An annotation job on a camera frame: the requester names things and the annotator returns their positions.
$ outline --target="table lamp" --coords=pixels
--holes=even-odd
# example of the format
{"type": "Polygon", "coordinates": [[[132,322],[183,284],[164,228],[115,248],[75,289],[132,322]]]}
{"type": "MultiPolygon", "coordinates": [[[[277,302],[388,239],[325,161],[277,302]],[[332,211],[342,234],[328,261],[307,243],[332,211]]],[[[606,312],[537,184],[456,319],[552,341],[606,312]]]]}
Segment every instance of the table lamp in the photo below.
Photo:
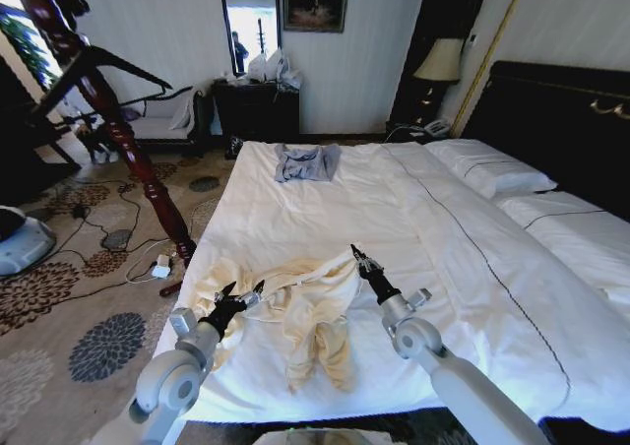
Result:
{"type": "Polygon", "coordinates": [[[417,123],[434,118],[448,86],[460,80],[463,44],[461,38],[437,38],[429,54],[413,73],[415,78],[429,82],[426,94],[420,101],[422,112],[417,123]]]}

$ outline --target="patterned carpet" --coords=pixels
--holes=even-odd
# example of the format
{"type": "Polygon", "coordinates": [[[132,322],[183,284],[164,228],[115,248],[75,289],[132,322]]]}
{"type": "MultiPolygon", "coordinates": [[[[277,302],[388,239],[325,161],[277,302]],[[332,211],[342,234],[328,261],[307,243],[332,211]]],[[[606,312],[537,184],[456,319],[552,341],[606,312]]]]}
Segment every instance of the patterned carpet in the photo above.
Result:
{"type": "MultiPolygon", "coordinates": [[[[220,151],[202,159],[152,159],[198,239],[233,161],[220,151]]],[[[59,251],[0,281],[0,444],[80,444],[131,397],[175,301],[158,291],[181,280],[183,266],[176,262],[165,281],[138,283],[151,276],[147,271],[159,253],[174,249],[169,241],[152,246],[164,233],[141,184],[120,161],[87,164],[22,209],[50,226],[59,251]],[[78,204],[88,208],[84,220],[73,218],[78,204]],[[135,283],[125,283],[137,262],[129,274],[135,283]]],[[[326,425],[384,430],[408,443],[473,443],[444,410],[326,425]]],[[[179,443],[250,444],[282,428],[189,423],[179,443]]]]}

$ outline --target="green plant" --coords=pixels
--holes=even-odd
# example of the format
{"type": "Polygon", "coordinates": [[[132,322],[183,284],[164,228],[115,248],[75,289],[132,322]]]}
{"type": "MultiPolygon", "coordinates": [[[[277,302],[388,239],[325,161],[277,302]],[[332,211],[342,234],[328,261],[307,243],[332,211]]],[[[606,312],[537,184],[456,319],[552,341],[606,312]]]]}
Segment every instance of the green plant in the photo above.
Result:
{"type": "Polygon", "coordinates": [[[31,74],[44,88],[50,88],[57,76],[48,71],[48,61],[42,54],[43,51],[31,40],[36,31],[6,14],[0,16],[0,29],[9,38],[31,74]]]}

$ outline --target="black cabinet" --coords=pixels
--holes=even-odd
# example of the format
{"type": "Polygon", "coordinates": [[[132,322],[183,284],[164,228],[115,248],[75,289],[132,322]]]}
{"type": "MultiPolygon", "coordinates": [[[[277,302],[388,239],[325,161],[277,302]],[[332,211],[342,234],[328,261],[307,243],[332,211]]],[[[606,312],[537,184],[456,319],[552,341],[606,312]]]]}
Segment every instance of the black cabinet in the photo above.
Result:
{"type": "Polygon", "coordinates": [[[220,126],[233,137],[267,143],[292,143],[299,136],[299,91],[276,83],[213,85],[220,126]]]}

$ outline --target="bed frame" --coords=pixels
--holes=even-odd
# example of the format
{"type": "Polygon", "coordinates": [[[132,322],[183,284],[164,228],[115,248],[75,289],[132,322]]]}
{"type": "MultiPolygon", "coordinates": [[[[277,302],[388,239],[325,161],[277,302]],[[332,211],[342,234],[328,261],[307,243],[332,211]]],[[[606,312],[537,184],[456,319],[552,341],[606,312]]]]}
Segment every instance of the bed frame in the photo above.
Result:
{"type": "Polygon", "coordinates": [[[497,61],[462,138],[630,221],[630,72],[497,61]]]}

